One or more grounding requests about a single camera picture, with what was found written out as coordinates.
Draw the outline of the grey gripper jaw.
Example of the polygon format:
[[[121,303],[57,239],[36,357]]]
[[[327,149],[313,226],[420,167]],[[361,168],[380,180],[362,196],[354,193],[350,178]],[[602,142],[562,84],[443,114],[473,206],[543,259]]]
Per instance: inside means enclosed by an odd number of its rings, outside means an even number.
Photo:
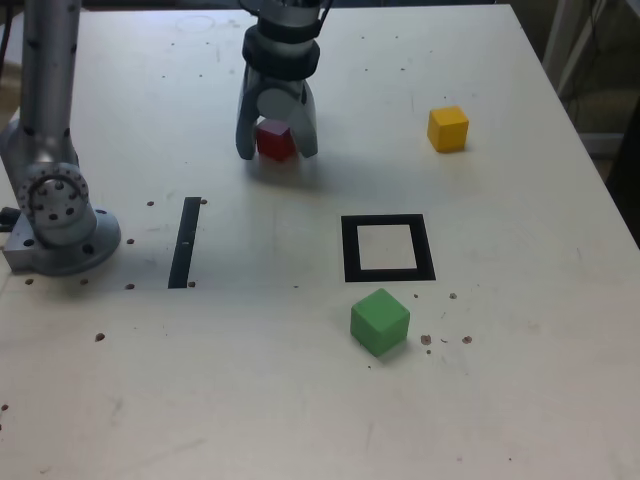
[[[235,143],[238,155],[252,160],[255,151],[255,127],[259,116],[257,86],[260,75],[254,69],[245,69],[240,89],[236,120]]]
[[[257,99],[261,116],[283,122],[289,127],[299,153],[304,158],[318,153],[315,101],[307,83],[302,83],[300,94],[282,88],[262,91]]]

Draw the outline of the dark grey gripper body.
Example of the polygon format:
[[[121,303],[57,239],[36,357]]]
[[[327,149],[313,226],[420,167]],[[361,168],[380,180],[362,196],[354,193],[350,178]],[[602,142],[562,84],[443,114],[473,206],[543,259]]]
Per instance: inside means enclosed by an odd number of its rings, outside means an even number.
[[[247,67],[247,85],[265,88],[278,88],[291,93],[298,101],[308,101],[311,96],[310,86],[306,80],[286,81],[262,74],[253,67]]]

